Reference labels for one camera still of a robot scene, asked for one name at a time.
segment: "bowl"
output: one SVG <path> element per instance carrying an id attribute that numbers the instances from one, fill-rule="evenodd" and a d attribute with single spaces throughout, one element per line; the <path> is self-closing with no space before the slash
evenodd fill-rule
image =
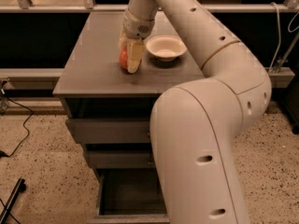
<path id="1" fill-rule="evenodd" d="M 171 62 L 187 51 L 178 36 L 157 35 L 147 42 L 147 50 L 163 62 Z"/>

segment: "floor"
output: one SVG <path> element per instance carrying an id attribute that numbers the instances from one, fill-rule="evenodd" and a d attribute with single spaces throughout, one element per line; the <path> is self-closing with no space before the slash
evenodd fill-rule
<path id="1" fill-rule="evenodd" d="M 12 211 L 20 223 L 86 223 L 96 215 L 99 185 L 66 129 L 64 111 L 59 102 L 23 104 L 35 111 L 26 124 L 30 135 L 14 156 L 0 159 L 0 198 L 6 202 L 21 177 L 27 190 Z M 10 153 L 26 135 L 27 113 L 12 105 L 0 117 L 2 151 Z M 276 103 L 235 139 L 233 152 L 251 223 L 299 223 L 299 135 Z"/>

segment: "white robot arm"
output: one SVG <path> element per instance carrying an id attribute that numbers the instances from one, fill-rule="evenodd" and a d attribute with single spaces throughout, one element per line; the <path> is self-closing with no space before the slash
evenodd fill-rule
<path id="1" fill-rule="evenodd" d="M 267 108 L 269 76 L 248 48 L 196 0 L 130 0 L 125 34 L 138 41 L 146 38 L 158 7 L 206 76 L 166 91 L 150 117 L 170 222 L 249 224 L 231 144 Z"/>

